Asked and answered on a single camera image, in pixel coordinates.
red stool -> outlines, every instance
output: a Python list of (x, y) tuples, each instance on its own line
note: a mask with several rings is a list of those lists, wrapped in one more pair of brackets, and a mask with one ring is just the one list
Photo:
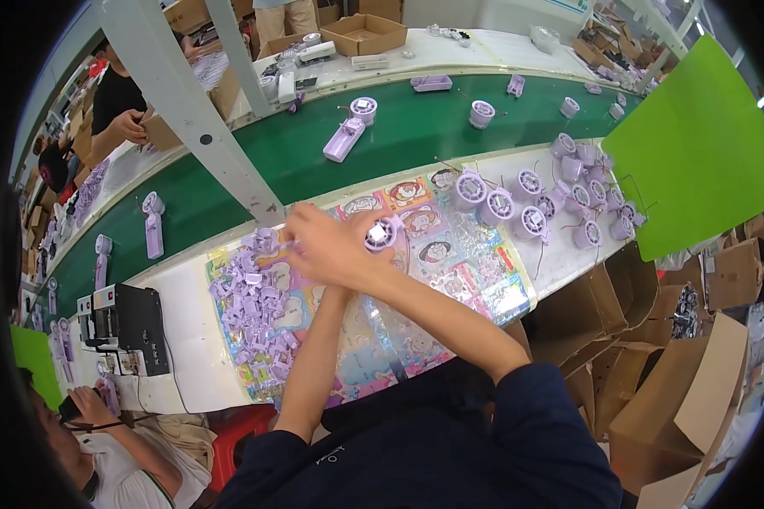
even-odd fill
[(218, 435), (213, 441), (213, 479), (209, 488), (217, 492), (232, 478), (237, 468), (232, 456), (235, 444), (249, 433), (255, 436), (269, 432), (269, 421), (277, 414), (274, 405), (247, 405), (229, 419), (210, 423), (210, 428)]

white device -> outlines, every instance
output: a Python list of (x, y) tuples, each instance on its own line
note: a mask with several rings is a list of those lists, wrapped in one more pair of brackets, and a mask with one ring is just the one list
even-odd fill
[(353, 67), (355, 71), (362, 71), (364, 69), (382, 69), (390, 67), (390, 59), (387, 55), (352, 56), (351, 67)]
[(290, 103), (297, 95), (294, 93), (294, 73), (283, 73), (278, 81), (278, 101)]
[(303, 62), (308, 62), (309, 60), (320, 59), (335, 53), (336, 47), (334, 47), (334, 41), (328, 41), (301, 50), (297, 53), (297, 58)]

metal pillar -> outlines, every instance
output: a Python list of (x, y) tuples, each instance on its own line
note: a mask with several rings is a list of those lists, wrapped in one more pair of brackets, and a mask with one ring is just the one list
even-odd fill
[(693, 0), (693, 5), (690, 6), (688, 14), (685, 15), (685, 19), (682, 21), (682, 25), (676, 29), (676, 36), (680, 41), (688, 34), (691, 25), (696, 21), (696, 17), (699, 15), (699, 10), (702, 9), (702, 5), (705, 0)]
[(658, 70), (662, 68), (663, 65), (665, 65), (665, 62), (668, 60), (668, 57), (671, 56), (671, 50), (668, 48), (665, 48), (662, 51), (662, 55), (659, 56), (659, 58), (653, 63), (652, 66), (649, 66), (648, 72), (645, 73), (645, 76), (642, 77), (641, 80), (637, 81), (636, 88), (637, 92), (642, 92), (645, 90), (645, 87), (648, 86), (648, 84), (653, 79), (653, 75), (657, 73)]
[(261, 83), (257, 79), (257, 73), (252, 64), (252, 56), (244, 45), (244, 35), (238, 28), (238, 21), (234, 17), (234, 10), (230, 0), (206, 0), (209, 15), (213, 18), (218, 38), (229, 57), (230, 67), (238, 77), (240, 88), (244, 90), (252, 113), (258, 118), (268, 117), (271, 114), (269, 101), (261, 90)]
[(176, 136), (259, 223), (283, 222), (283, 205), (195, 79), (159, 4), (152, 0), (92, 3), (107, 40), (144, 98)]

khaki pants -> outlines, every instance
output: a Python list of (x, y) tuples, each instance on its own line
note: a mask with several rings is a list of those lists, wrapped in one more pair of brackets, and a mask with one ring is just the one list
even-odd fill
[(261, 37), (261, 45), (286, 35), (284, 26), (286, 16), (295, 34), (317, 32), (315, 5), (311, 0), (295, 0), (280, 7), (255, 9), (255, 22), (257, 33)]

white shirt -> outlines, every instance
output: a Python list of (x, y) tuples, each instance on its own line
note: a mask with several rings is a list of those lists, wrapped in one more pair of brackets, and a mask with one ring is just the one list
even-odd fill
[(77, 437), (83, 453), (93, 455), (99, 486), (93, 499), (98, 509), (189, 509), (209, 484), (211, 476), (184, 451), (147, 428), (133, 431), (149, 441), (182, 474), (182, 485), (170, 503), (167, 495), (146, 474), (130, 453), (109, 433)]

